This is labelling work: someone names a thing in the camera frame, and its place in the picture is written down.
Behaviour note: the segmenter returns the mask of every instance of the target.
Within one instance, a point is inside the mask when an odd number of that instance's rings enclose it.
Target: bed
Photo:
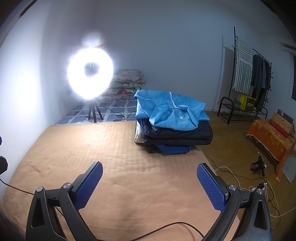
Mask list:
[[[113,122],[123,120],[119,116],[119,113],[123,114],[127,121],[135,121],[135,112],[137,110],[137,101],[134,98],[130,99],[111,99],[111,100],[97,100],[100,106],[100,112],[103,116],[103,120],[96,113],[97,122]],[[90,124],[94,120],[88,119],[89,114],[89,101],[84,101],[74,107],[64,118],[62,118],[57,125],[67,124]]]
[[[48,127],[24,156],[9,184],[33,192],[38,186],[60,188],[84,173],[93,161],[103,176],[87,206],[80,210],[96,238],[130,240],[165,224],[183,221],[206,234],[220,212],[196,177],[199,163],[209,162],[199,148],[187,154],[149,154],[134,143],[135,121]],[[9,228],[25,237],[32,196],[7,188],[0,212]],[[74,240],[58,213],[68,240]],[[231,240],[236,218],[225,240]],[[142,240],[201,240],[177,224]]]

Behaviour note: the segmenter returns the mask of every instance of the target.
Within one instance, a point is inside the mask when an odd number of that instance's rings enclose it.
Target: screw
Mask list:
[[[72,185],[71,183],[65,183],[63,185],[63,188],[68,189],[68,188],[70,188],[71,185]]]
[[[37,192],[41,192],[42,190],[43,190],[43,187],[37,187],[37,188],[36,188],[36,191],[37,191]]]
[[[231,191],[235,191],[237,189],[237,187],[235,185],[229,185],[229,189]]]
[[[263,190],[261,188],[257,188],[257,193],[263,194]]]

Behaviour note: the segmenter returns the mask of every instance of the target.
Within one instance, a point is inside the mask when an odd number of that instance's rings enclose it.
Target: black jacket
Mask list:
[[[208,121],[199,121],[197,128],[192,131],[155,127],[151,125],[149,119],[143,119],[143,122],[144,143],[147,145],[209,145],[213,139],[213,131]]]

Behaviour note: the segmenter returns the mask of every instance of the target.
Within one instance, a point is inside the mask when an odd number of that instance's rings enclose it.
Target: power strip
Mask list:
[[[264,182],[264,188],[262,188],[262,190],[265,190],[267,186],[267,182]],[[257,187],[252,188],[252,192],[254,192],[256,190]]]

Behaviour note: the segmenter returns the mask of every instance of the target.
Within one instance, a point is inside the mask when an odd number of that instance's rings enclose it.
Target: black metal rack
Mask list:
[[[240,108],[237,108],[237,107],[234,106],[233,100],[230,99],[230,93],[231,93],[232,84],[233,84],[235,60],[236,60],[236,42],[237,42],[237,40],[236,40],[237,36],[235,35],[235,27],[233,27],[233,28],[234,28],[234,47],[233,46],[232,47],[234,48],[234,59],[233,59],[233,70],[232,70],[231,84],[230,84],[230,89],[229,89],[228,97],[224,96],[224,97],[221,98],[220,106],[219,106],[219,110],[218,110],[218,114],[217,114],[217,116],[221,115],[225,120],[227,120],[227,124],[228,125],[229,125],[230,121],[251,121],[251,122],[253,122],[256,119],[259,119],[258,118],[258,115],[265,115],[265,119],[266,119],[267,118],[268,111],[265,108],[265,104],[266,104],[266,98],[267,98],[267,95],[268,95],[268,91],[270,90],[270,89],[267,89],[267,92],[266,92],[266,95],[265,95],[265,98],[264,98],[263,109],[266,110],[266,113],[264,113],[262,111],[258,111],[258,110],[252,110],[252,111],[243,110],[243,109],[240,109]],[[253,48],[253,50],[257,54],[259,54],[262,58],[264,58],[257,50],[255,50],[254,48]],[[271,62],[269,62],[266,58],[264,58],[264,59],[270,64],[270,70],[271,70]],[[229,100],[231,102],[231,104],[225,104],[225,103],[223,103],[223,100],[225,100],[225,99],[226,100]],[[220,113],[222,105],[225,106],[226,108],[230,109],[230,113]],[[234,111],[240,111],[240,112],[245,112],[245,113],[250,113],[250,114],[248,114],[248,115],[244,115],[244,114],[233,114]]]

